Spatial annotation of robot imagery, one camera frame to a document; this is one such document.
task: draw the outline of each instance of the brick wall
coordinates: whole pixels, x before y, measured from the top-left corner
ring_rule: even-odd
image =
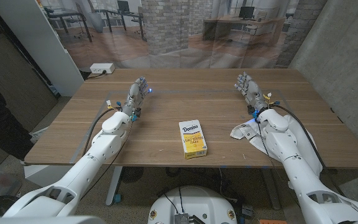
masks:
[[[201,34],[204,19],[210,19],[212,15],[213,0],[190,0],[189,34]]]
[[[142,0],[150,55],[188,48],[189,0]]]
[[[299,0],[276,68],[287,68],[301,47],[327,0]]]

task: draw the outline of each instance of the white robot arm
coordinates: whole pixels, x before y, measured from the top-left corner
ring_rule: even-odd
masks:
[[[247,124],[257,133],[254,138],[259,138],[259,141],[251,140],[251,143],[283,164],[290,180],[288,185],[296,192],[307,224],[358,221],[358,202],[321,183],[322,164],[313,150],[316,147],[311,134],[293,118],[283,117],[271,109],[261,97],[262,91],[245,72],[239,75],[235,87],[255,109],[256,119]]]
[[[146,90],[144,77],[131,85],[122,112],[117,111],[102,124],[88,152],[58,182],[34,190],[21,197],[5,214],[6,217],[65,217],[74,215],[82,195],[102,164],[117,156],[127,137],[126,128],[140,115]]]

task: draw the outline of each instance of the office chair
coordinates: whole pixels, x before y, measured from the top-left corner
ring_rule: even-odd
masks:
[[[75,3],[75,5],[77,7],[77,11],[83,15],[83,11],[81,9],[81,6],[78,3]],[[75,34],[74,38],[79,38],[80,39],[82,37],[82,35],[87,36],[86,32],[84,32],[84,30],[82,29],[82,25],[81,25],[81,22],[86,21],[86,17],[85,16],[83,17],[84,20],[82,19],[81,16],[77,16],[77,19],[74,19],[72,16],[70,16],[70,17],[71,17],[71,19],[66,19],[66,22],[71,23],[71,24],[74,24],[74,23],[77,22],[77,23],[80,24],[80,27],[81,27],[81,32],[79,32],[78,34]]]

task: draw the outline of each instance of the white robot body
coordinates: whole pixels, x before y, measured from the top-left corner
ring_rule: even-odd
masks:
[[[180,192],[179,188],[175,188],[165,195],[162,195],[152,205],[148,224],[188,223],[186,220],[178,220],[182,214],[182,205],[184,214],[188,214],[190,219],[194,215],[205,224],[237,223],[231,204],[213,190],[198,186],[183,186],[180,187]]]

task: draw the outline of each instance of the table top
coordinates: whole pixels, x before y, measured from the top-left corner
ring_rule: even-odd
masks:
[[[251,25],[268,25],[276,23],[280,20],[285,20],[285,17],[278,17],[274,19],[265,19],[260,22],[255,20],[242,20],[242,18],[233,15],[226,15],[222,17],[216,17],[211,19],[204,19],[205,22],[224,22],[224,23],[236,23],[236,24],[251,24]]]
[[[235,126],[252,119],[244,97],[233,86],[243,71],[262,91],[271,91],[272,100],[281,100],[297,115],[313,135],[327,167],[358,169],[358,140],[305,78],[290,69],[116,69],[81,86],[25,161],[52,165],[76,162],[93,120],[107,109],[105,100],[123,102],[129,86],[144,76],[154,92],[146,97],[141,117],[134,122],[114,165],[271,167],[269,158],[245,138],[230,137]],[[108,117],[99,121],[92,136]],[[178,123],[192,119],[200,121],[208,153],[186,160]]]

